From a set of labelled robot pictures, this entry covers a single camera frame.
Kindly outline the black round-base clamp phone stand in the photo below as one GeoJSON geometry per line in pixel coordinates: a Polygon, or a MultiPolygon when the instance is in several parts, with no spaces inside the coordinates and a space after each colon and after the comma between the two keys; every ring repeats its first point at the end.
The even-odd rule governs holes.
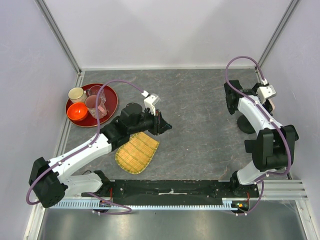
{"type": "Polygon", "coordinates": [[[253,126],[250,124],[250,122],[244,115],[241,115],[237,119],[237,126],[242,132],[246,134],[250,135],[255,133],[255,129],[253,128],[253,126]]]}

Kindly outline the black smartphone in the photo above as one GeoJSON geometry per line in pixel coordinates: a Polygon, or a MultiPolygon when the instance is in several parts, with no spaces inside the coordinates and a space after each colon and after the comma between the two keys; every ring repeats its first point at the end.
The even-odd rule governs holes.
{"type": "Polygon", "coordinates": [[[280,129],[287,141],[297,141],[299,139],[297,130],[292,124],[282,126],[280,129]]]}

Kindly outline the pink case smartphone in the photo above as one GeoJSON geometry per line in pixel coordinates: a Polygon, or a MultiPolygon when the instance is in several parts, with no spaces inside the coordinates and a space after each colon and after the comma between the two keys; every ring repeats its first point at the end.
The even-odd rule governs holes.
{"type": "Polygon", "coordinates": [[[275,104],[271,99],[269,99],[268,102],[269,102],[269,112],[272,113],[275,110],[275,104]]]}

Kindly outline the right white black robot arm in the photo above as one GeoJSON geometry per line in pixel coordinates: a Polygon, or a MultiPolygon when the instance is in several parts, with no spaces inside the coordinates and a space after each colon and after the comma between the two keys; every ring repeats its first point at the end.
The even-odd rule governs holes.
{"type": "Polygon", "coordinates": [[[241,113],[237,120],[241,131],[257,135],[256,139],[244,142],[251,162],[230,178],[230,193],[240,197],[247,191],[247,186],[269,174],[279,175],[280,170],[290,169],[299,136],[293,125],[284,126],[273,118],[270,99],[276,96],[276,91],[267,80],[249,89],[242,88],[239,80],[229,80],[224,84],[224,91],[229,113],[241,113]]]}

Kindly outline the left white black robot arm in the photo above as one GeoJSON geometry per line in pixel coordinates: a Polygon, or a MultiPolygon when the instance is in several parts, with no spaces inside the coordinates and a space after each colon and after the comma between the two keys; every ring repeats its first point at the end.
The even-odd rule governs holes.
{"type": "Polygon", "coordinates": [[[110,191],[107,178],[101,171],[94,171],[88,177],[73,175],[91,161],[107,155],[126,144],[131,135],[148,131],[154,136],[163,134],[172,126],[164,120],[160,110],[151,112],[137,103],[129,103],[110,123],[85,143],[69,152],[45,160],[33,162],[29,177],[30,192],[37,197],[37,204],[50,208],[71,194],[95,193],[99,197],[110,191]]]}

